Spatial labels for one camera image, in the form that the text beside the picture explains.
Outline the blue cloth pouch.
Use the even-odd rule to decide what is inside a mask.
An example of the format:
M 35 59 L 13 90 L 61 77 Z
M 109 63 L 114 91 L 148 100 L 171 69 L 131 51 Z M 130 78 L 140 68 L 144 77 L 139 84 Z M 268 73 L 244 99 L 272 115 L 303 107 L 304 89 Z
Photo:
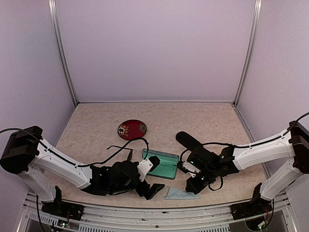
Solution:
M 191 192 L 186 192 L 178 188 L 170 187 L 167 195 L 163 198 L 164 200 L 197 200 L 200 199 L 198 195 Z

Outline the blue-grey hard glasses case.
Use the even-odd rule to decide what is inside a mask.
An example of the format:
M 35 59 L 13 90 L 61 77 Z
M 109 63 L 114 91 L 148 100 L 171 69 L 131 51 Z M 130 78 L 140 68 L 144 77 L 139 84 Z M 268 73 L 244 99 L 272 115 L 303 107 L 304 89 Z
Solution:
M 149 150 L 147 158 L 152 156 L 157 156 L 160 159 L 160 164 L 147 175 L 174 180 L 176 176 L 179 155 L 162 151 Z

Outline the black glasses case beige lining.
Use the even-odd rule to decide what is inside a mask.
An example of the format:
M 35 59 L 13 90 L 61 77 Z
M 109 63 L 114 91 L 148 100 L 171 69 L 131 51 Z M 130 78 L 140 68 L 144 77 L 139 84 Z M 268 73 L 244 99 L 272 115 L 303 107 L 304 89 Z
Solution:
M 202 143 L 200 143 L 197 139 L 184 131 L 178 132 L 176 134 L 176 141 L 191 152 L 196 152 L 204 149 Z

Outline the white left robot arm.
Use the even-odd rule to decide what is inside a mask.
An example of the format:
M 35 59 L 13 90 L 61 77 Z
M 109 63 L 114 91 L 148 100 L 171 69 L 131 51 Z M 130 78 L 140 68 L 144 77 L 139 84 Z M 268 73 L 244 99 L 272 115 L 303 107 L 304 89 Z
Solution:
M 157 183 L 150 185 L 145 180 L 146 175 L 160 164 L 157 156 L 133 161 L 133 153 L 129 152 L 124 161 L 106 166 L 108 161 L 126 149 L 124 145 L 104 161 L 83 164 L 53 147 L 42 137 L 42 129 L 38 126 L 1 130 L 2 133 L 7 131 L 11 135 L 0 159 L 1 167 L 22 178 L 57 215 L 64 214 L 68 205 L 61 199 L 58 187 L 47 182 L 43 171 L 53 173 L 81 191 L 97 196 L 136 191 L 140 197 L 150 200 L 165 187 Z

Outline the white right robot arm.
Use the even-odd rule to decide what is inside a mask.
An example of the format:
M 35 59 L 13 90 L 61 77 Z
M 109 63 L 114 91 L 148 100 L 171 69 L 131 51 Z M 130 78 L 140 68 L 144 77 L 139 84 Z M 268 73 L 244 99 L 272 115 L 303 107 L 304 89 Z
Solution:
M 297 178 L 309 172 L 309 131 L 298 121 L 292 121 L 288 129 L 254 143 L 224 143 L 220 155 L 205 149 L 201 142 L 184 131 L 176 134 L 176 140 L 191 152 L 186 162 L 179 161 L 178 168 L 192 174 L 186 181 L 185 190 L 193 194 L 210 187 L 218 177 L 286 158 L 286 162 L 266 182 L 254 188 L 252 200 L 247 203 L 247 211 L 253 215 Z

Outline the red floral plate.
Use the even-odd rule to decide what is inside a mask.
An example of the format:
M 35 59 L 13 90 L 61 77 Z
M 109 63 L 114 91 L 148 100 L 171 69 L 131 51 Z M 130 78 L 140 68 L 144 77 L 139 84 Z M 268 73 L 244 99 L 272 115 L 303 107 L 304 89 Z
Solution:
M 130 119 L 121 123 L 117 129 L 118 135 L 124 140 L 143 137 L 147 133 L 147 126 L 137 119 Z

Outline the black frame sunglasses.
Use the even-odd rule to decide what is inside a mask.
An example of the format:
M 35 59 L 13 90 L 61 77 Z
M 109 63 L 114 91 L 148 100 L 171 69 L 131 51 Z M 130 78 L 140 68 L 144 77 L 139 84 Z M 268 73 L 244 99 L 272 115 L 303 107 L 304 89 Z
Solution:
M 132 157 L 133 157 L 133 149 L 131 149 L 131 148 L 126 148 L 126 147 L 120 147 L 120 146 L 117 146 L 117 145 L 111 145 L 111 146 L 109 146 L 108 148 L 107 148 L 107 150 L 109 150 L 110 148 L 112 148 L 112 147 L 116 147 L 116 148 L 118 148 L 118 150 L 114 153 L 114 154 L 112 154 L 110 157 L 108 157 L 107 158 L 107 161 L 109 161 L 109 160 L 111 160 L 113 157 L 115 157 L 117 154 L 119 154 L 121 151 L 123 151 L 123 150 L 128 150 L 129 151 L 129 154 L 128 154 L 128 156 L 127 156 L 127 160 L 128 161 L 131 161 L 132 160 Z

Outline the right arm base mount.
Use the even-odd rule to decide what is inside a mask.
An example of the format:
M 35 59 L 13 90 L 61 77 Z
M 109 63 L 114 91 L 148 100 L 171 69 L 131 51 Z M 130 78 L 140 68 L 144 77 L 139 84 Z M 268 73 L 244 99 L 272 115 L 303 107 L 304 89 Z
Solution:
M 261 185 L 262 183 L 259 183 L 254 188 L 251 200 L 243 203 L 236 203 L 230 206 L 233 220 L 253 217 L 273 210 L 272 200 L 268 201 L 261 198 Z

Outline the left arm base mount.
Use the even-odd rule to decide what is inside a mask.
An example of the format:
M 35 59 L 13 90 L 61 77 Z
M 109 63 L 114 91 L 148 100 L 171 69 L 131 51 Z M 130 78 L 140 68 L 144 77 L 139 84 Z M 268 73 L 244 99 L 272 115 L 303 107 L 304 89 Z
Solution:
M 42 211 L 54 216 L 80 221 L 84 211 L 84 206 L 76 203 L 69 203 L 62 200 L 62 192 L 55 186 L 56 197 L 51 203 L 42 203 Z

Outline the right metal corner post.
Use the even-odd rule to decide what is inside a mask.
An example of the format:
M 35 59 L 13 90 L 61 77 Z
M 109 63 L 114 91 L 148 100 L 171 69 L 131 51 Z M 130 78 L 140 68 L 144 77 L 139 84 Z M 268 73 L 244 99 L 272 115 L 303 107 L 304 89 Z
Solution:
M 262 0 L 255 0 L 254 1 L 254 10 L 253 10 L 253 18 L 252 18 L 252 23 L 251 23 L 251 30 L 250 30 L 250 35 L 249 35 L 249 41 L 248 41 L 248 46 L 247 46 L 247 51 L 245 55 L 245 60 L 241 72 L 241 77 L 240 81 L 238 84 L 238 88 L 236 91 L 236 95 L 234 97 L 233 105 L 235 108 L 238 107 L 241 95 L 243 93 L 244 87 L 245 87 L 245 82 L 248 76 L 248 71 L 250 67 L 250 63 L 252 60 L 253 56 L 253 51 L 254 51 L 254 45 L 255 45 L 255 38 L 258 32 L 258 26 L 259 26 L 259 20 L 260 20 L 260 15 L 261 15 L 261 8 L 262 8 Z

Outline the metal corner post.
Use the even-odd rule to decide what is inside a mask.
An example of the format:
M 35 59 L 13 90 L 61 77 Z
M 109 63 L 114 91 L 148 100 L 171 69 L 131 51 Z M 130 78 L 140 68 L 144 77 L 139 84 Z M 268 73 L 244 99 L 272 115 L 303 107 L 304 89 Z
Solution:
M 261 15 L 261 8 L 262 8 L 262 0 L 255 0 L 254 1 L 254 10 L 253 10 L 253 18 L 252 18 L 252 23 L 251 23 L 251 30 L 250 30 L 250 35 L 249 35 L 249 41 L 248 41 L 248 46 L 247 46 L 247 51 L 245 55 L 245 60 L 241 72 L 241 77 L 240 81 L 238 84 L 238 88 L 236 91 L 236 95 L 234 97 L 233 105 L 235 108 L 238 107 L 241 95 L 243 93 L 244 87 L 245 87 L 245 82 L 248 76 L 248 71 L 250 67 L 250 63 L 252 60 L 253 56 L 253 51 L 254 51 L 254 45 L 255 45 L 255 38 L 258 32 L 258 26 L 259 26 L 259 20 L 260 20 L 260 15 Z
M 69 90 L 71 101 L 74 107 L 76 108 L 77 105 L 79 104 L 79 101 L 78 101 L 78 97 L 77 97 L 77 94 L 76 94 L 76 91 L 73 85 L 72 78 L 70 76 L 70 71 L 69 71 L 69 67 L 68 67 L 68 63 L 67 63 L 67 59 L 65 55 L 65 49 L 63 46 L 62 38 L 61 38 L 61 30 L 60 30 L 58 15 L 57 15 L 56 1 L 49 0 L 48 6 L 49 6 L 49 12 L 50 12 L 51 21 L 52 21 L 52 27 L 53 27 L 54 34 L 55 34 L 56 46 L 57 46 L 62 70 L 64 73 L 65 81 L 66 81 L 66 84 Z

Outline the left metal corner post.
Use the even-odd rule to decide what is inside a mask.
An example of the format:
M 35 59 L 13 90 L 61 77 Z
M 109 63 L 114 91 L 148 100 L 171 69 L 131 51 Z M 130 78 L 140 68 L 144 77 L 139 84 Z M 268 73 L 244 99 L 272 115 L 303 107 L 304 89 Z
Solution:
M 69 67 L 68 67 L 68 63 L 67 63 L 67 59 L 65 55 L 65 49 L 63 46 L 62 38 L 61 38 L 61 30 L 60 30 L 58 15 L 57 15 L 56 1 L 49 0 L 48 6 L 49 6 L 49 12 L 50 12 L 51 21 L 52 21 L 52 27 L 53 27 L 54 34 L 55 34 L 56 46 L 57 46 L 62 70 L 64 73 L 65 81 L 66 81 L 66 84 L 69 90 L 71 101 L 74 107 L 76 108 L 77 105 L 79 104 L 79 101 L 78 101 L 78 97 L 77 97 L 77 94 L 76 94 L 76 91 L 73 85 L 72 78 L 70 76 L 70 71 L 69 71 Z

